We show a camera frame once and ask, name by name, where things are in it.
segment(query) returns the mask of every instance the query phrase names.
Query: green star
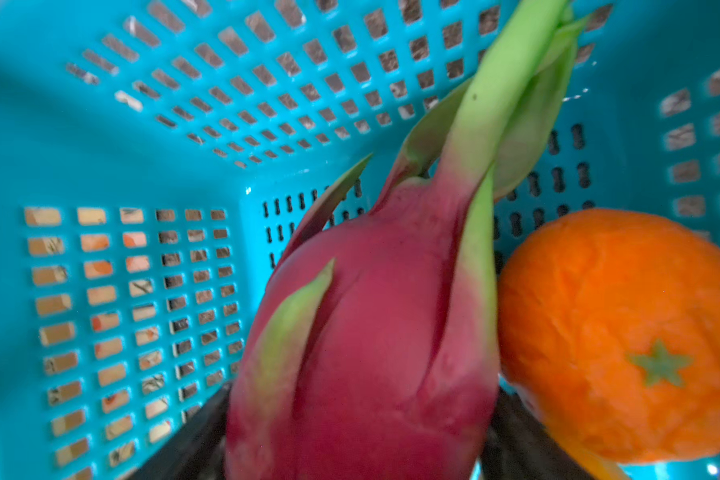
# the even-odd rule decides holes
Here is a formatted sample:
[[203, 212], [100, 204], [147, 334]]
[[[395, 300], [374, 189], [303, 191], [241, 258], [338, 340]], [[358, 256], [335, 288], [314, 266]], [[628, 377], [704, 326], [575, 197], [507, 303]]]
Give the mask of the green star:
[[682, 387], [684, 382], [677, 370], [693, 363], [693, 359], [686, 355], [673, 355], [664, 342], [657, 340], [653, 343], [649, 355], [630, 355], [630, 362], [646, 371], [646, 387], [651, 387], [667, 380], [676, 387]]

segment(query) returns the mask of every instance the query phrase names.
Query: turquoise plastic basket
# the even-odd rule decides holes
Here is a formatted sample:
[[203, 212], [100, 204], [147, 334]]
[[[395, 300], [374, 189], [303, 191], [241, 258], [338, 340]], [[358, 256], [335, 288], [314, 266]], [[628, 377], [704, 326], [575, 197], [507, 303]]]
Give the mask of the turquoise plastic basket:
[[[497, 207], [498, 264], [593, 205], [720, 245], [720, 0], [609, 1], [574, 4], [598, 28]], [[0, 480], [122, 478], [153, 454], [234, 376], [305, 208], [374, 151], [332, 223], [369, 208], [517, 2], [0, 2]]]

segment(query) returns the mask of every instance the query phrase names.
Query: black object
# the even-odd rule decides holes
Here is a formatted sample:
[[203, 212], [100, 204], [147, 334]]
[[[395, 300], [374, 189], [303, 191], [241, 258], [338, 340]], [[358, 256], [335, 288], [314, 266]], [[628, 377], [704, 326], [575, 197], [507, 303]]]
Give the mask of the black object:
[[547, 435], [517, 395], [504, 390], [480, 465], [486, 480], [595, 480]]
[[130, 480], [223, 480], [226, 410], [232, 381], [221, 386]]

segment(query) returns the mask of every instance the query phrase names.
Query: mandarin orange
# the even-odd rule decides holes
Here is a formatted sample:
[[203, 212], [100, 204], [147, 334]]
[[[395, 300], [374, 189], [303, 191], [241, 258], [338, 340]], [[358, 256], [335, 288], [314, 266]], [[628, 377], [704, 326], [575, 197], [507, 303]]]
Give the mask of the mandarin orange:
[[592, 209], [530, 235], [498, 282], [502, 370], [540, 420], [615, 462], [720, 452], [720, 248]]

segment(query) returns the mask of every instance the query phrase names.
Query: artificial dragon fruit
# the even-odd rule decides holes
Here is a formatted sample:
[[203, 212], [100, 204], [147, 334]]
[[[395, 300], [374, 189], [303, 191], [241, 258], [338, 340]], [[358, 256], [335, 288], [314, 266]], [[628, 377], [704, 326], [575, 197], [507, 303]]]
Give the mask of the artificial dragon fruit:
[[468, 478], [498, 393], [493, 192], [557, 117], [581, 31], [566, 4], [519, 4], [367, 214], [322, 231], [367, 158], [309, 209], [230, 393], [228, 480]]

